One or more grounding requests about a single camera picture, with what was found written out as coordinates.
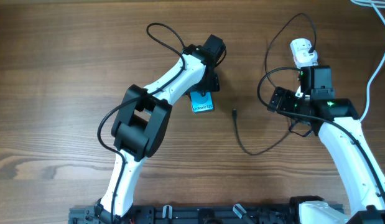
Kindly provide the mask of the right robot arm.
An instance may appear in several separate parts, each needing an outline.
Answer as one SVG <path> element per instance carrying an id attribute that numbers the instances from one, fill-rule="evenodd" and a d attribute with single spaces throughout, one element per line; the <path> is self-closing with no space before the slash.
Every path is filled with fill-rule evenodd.
<path id="1" fill-rule="evenodd" d="M 314 196 L 294 198 L 295 223 L 385 223 L 385 175 L 347 98 L 336 98 L 329 66 L 296 68 L 300 90 L 276 87 L 264 106 L 310 126 L 330 153 L 347 192 L 351 214 Z"/>

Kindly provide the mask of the smartphone with cyan screen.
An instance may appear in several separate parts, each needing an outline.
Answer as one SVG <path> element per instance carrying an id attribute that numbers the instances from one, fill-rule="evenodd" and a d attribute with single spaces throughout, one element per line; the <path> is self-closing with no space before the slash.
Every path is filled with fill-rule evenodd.
<path id="1" fill-rule="evenodd" d="M 194 113 L 203 113 L 213 111 L 215 109 L 210 92 L 207 92 L 205 93 L 205 95 L 202 95 L 197 91 L 192 91 L 190 92 L 190 100 L 192 111 Z"/>

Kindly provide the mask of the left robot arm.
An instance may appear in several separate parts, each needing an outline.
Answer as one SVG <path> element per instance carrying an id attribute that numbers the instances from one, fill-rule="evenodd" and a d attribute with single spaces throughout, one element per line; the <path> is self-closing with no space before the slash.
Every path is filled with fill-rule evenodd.
<path id="1" fill-rule="evenodd" d="M 219 91 L 215 67 L 225 51 L 223 40 L 211 35 L 203 45 L 184 47 L 177 63 L 154 83 L 127 89 L 122 103 L 113 110 L 116 158 L 108 189 L 95 205 L 99 221 L 126 220 L 142 167 L 162 144 L 173 105 L 186 94 Z"/>

